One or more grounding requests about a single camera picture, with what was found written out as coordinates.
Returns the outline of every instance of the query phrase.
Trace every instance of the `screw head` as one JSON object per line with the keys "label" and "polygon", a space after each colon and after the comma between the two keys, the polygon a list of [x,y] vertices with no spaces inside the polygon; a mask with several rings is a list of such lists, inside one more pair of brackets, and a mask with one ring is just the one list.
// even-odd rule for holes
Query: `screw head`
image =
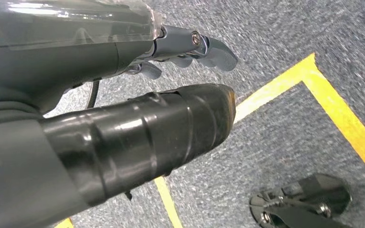
{"label": "screw head", "polygon": [[201,44],[201,36],[196,31],[192,32],[192,43],[195,46],[199,46]]}
{"label": "screw head", "polygon": [[270,223],[270,221],[271,221],[270,215],[268,213],[266,213],[266,212],[262,212],[261,213],[261,221],[263,223]]}
{"label": "screw head", "polygon": [[321,203],[318,206],[317,213],[323,214],[327,218],[331,217],[331,209],[325,203]]}

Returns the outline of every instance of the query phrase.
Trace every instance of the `robotic finger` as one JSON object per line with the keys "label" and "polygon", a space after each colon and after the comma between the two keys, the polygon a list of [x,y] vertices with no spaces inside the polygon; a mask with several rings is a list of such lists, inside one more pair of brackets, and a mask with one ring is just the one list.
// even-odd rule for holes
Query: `robotic finger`
{"label": "robotic finger", "polygon": [[206,67],[217,67],[223,71],[233,70],[238,62],[234,53],[219,40],[201,35],[197,31],[163,26],[159,38],[154,40],[151,51],[136,58],[130,66],[132,69],[126,70],[125,73],[135,74],[134,64],[138,64],[143,70],[145,66],[140,63],[142,61],[170,61],[178,67],[185,68],[191,65],[193,59]]}

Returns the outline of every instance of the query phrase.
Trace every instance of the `black bracket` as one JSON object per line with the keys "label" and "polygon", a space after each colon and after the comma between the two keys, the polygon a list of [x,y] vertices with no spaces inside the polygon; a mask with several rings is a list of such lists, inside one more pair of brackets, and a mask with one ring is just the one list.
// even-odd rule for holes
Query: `black bracket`
{"label": "black bracket", "polygon": [[332,220],[352,201],[348,189],[343,180],[317,173],[254,195],[250,210],[263,228],[350,228]]}

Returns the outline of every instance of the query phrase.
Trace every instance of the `black mechanical part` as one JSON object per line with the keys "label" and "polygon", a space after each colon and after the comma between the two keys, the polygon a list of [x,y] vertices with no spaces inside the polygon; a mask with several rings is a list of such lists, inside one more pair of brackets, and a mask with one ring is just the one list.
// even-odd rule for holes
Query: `black mechanical part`
{"label": "black mechanical part", "polygon": [[86,109],[93,108],[94,105],[96,104],[96,99],[97,99],[97,94],[98,94],[99,87],[100,87],[100,81],[99,80],[94,81],[92,83],[92,88],[90,89],[89,100],[87,101]]}
{"label": "black mechanical part", "polygon": [[341,215],[351,201],[343,180],[317,173],[255,194],[250,210],[263,228],[350,228],[331,218]]}
{"label": "black mechanical part", "polygon": [[169,174],[228,137],[234,100],[203,84],[0,123],[0,228],[43,227]]}
{"label": "black mechanical part", "polygon": [[178,67],[188,67],[193,59],[206,67],[231,71],[238,63],[234,53],[222,42],[184,28],[163,26],[162,35],[154,41],[149,53],[136,58],[133,64],[144,61],[170,61]]}

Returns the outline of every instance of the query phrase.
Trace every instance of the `black cable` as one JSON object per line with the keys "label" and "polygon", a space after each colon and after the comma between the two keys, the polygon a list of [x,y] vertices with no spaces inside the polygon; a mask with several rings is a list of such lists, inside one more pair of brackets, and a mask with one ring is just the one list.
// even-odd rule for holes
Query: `black cable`
{"label": "black cable", "polygon": [[96,103],[99,87],[100,87],[100,81],[99,80],[94,81],[92,83],[92,88],[90,90],[89,101],[87,102],[86,109],[94,107],[94,105]]}

